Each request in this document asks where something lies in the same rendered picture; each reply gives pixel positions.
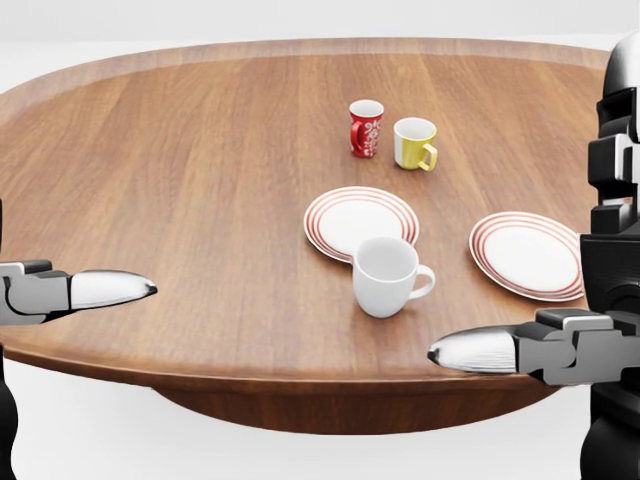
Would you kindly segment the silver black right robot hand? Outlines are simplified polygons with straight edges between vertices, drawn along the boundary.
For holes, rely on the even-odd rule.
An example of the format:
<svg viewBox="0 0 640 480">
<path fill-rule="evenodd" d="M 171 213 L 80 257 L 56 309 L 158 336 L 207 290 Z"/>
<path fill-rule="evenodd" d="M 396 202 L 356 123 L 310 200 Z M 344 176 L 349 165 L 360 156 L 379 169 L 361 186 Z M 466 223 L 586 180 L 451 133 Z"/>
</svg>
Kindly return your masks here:
<svg viewBox="0 0 640 480">
<path fill-rule="evenodd" d="M 532 322 L 455 332 L 428 357 L 465 372 L 590 385 L 581 480 L 640 480 L 640 30 L 612 49 L 597 113 L 588 182 L 598 204 L 580 237 L 587 309 L 542 309 Z"/>
</svg>

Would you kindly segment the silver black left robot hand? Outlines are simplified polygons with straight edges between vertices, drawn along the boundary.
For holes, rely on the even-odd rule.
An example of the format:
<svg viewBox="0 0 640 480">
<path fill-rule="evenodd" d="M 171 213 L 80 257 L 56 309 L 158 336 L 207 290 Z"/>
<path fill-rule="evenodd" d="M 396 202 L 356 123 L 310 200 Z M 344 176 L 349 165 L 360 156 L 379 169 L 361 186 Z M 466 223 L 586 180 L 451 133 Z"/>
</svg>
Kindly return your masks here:
<svg viewBox="0 0 640 480">
<path fill-rule="evenodd" d="M 150 279 L 126 271 L 86 270 L 70 275 L 44 259 L 0 262 L 0 327 L 38 325 L 156 293 Z M 17 405 L 6 384 L 0 341 L 0 480 L 17 480 L 12 468 L 17 430 Z"/>
</svg>

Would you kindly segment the white plate with red rings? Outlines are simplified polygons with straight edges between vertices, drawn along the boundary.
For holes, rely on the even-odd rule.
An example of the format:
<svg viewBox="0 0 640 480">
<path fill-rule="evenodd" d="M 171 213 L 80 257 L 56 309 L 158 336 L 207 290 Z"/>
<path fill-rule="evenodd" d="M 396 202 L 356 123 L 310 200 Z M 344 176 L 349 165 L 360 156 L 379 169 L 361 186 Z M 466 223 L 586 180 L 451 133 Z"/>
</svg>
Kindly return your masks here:
<svg viewBox="0 0 640 480">
<path fill-rule="evenodd" d="M 481 271 L 513 293 L 558 303 L 584 296 L 580 235 L 556 220 L 494 213 L 474 225 L 468 246 Z"/>
<path fill-rule="evenodd" d="M 413 245 L 420 222 L 411 206 L 386 190 L 347 186 L 314 199 L 303 217 L 309 242 L 326 256 L 350 263 L 359 245 L 371 238 L 400 238 Z"/>
</svg>

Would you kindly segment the white mug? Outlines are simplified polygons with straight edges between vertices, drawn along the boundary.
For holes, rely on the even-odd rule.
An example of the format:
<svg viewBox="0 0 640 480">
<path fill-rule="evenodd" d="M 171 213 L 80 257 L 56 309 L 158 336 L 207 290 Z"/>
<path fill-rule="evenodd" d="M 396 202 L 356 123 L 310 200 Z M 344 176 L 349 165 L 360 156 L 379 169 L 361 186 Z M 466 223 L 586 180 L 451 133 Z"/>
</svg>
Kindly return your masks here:
<svg viewBox="0 0 640 480">
<path fill-rule="evenodd" d="M 420 263 L 415 248 L 400 238 L 364 241 L 352 266 L 356 301 L 374 318 L 394 316 L 408 301 L 430 294 L 437 282 L 434 271 Z"/>
</svg>

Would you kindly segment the yellow mug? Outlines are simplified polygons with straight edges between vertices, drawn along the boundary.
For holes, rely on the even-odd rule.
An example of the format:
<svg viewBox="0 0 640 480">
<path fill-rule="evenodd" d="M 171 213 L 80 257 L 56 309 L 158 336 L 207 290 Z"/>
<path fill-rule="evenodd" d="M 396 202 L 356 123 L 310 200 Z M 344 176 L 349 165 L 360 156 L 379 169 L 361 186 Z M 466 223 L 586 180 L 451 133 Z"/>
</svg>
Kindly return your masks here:
<svg viewBox="0 0 640 480">
<path fill-rule="evenodd" d="M 404 170 L 431 172 L 438 160 L 438 150 L 433 145 L 437 127 L 429 120 L 407 117 L 398 120 L 393 127 L 394 160 Z"/>
</svg>

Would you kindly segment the red patterned mug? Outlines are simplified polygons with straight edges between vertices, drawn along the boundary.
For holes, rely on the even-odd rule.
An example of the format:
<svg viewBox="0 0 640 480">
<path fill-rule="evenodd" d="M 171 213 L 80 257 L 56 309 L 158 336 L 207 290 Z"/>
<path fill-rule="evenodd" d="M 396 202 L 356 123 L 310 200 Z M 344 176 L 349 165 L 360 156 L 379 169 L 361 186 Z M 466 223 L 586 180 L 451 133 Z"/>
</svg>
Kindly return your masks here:
<svg viewBox="0 0 640 480">
<path fill-rule="evenodd" d="M 361 99 L 349 105 L 350 147 L 359 158 L 372 158 L 378 149 L 384 106 L 375 100 Z"/>
</svg>

